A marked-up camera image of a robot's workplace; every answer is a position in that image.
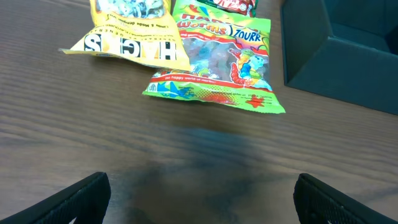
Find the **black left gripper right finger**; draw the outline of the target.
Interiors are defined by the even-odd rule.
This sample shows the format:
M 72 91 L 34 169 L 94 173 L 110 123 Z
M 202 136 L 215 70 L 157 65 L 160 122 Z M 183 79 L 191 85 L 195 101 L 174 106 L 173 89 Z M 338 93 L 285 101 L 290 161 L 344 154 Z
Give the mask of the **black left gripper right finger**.
M 298 176 L 293 198 L 301 224 L 397 224 L 307 173 Z

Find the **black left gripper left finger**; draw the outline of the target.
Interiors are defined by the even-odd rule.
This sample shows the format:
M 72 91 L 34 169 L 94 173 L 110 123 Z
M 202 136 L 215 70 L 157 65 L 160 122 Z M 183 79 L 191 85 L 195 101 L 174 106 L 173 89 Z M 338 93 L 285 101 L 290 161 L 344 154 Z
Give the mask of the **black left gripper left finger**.
M 95 172 L 1 224 L 102 224 L 111 197 L 105 172 Z

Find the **dark green gift box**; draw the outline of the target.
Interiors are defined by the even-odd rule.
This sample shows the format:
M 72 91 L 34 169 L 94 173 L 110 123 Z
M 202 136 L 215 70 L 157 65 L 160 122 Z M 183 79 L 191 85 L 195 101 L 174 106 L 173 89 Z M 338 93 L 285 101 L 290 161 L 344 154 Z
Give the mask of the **dark green gift box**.
M 286 86 L 397 114 L 397 0 L 286 0 Z

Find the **green Haribo worms bag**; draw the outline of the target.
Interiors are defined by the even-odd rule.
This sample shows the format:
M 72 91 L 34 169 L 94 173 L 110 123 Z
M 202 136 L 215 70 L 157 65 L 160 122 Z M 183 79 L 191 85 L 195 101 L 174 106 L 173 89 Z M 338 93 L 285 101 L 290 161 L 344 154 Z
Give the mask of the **green Haribo worms bag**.
M 176 1 L 172 16 L 191 69 L 158 70 L 143 95 L 284 113 L 269 81 L 271 20 L 200 1 Z

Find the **yellow Hacks candy bag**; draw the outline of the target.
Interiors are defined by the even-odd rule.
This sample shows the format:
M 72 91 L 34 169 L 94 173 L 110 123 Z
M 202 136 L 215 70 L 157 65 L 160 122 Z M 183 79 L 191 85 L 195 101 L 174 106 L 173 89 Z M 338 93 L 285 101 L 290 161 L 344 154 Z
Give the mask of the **yellow Hacks candy bag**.
M 150 67 L 190 70 L 169 0 L 91 0 L 95 27 L 65 54 L 117 57 Z

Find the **red green KitKat wrapper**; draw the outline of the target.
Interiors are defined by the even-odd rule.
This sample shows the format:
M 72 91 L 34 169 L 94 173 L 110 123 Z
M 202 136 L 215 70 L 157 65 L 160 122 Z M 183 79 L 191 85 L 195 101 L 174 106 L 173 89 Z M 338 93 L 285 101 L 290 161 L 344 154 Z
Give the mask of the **red green KitKat wrapper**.
M 258 0 L 198 0 L 209 6 L 249 17 L 256 15 Z

